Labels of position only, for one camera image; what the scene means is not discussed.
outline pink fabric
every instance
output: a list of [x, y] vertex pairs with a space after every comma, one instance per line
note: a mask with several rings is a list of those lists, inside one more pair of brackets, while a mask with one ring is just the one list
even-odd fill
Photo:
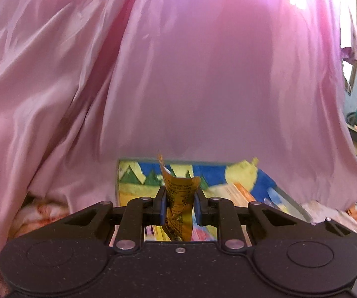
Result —
[[29, 190], [115, 200], [124, 156], [259, 167], [346, 209], [340, 0], [0, 0], [0, 250]]

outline metal bolt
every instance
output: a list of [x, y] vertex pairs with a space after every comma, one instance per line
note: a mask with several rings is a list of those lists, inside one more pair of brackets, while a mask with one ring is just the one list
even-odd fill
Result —
[[239, 250], [245, 247], [245, 242], [242, 240], [228, 240], [225, 241], [225, 246], [231, 250]]
[[116, 247], [121, 250], [131, 250], [136, 246], [132, 240], [120, 240], [116, 243]]
[[185, 253], [185, 248], [177, 248], [176, 252], [177, 253]]

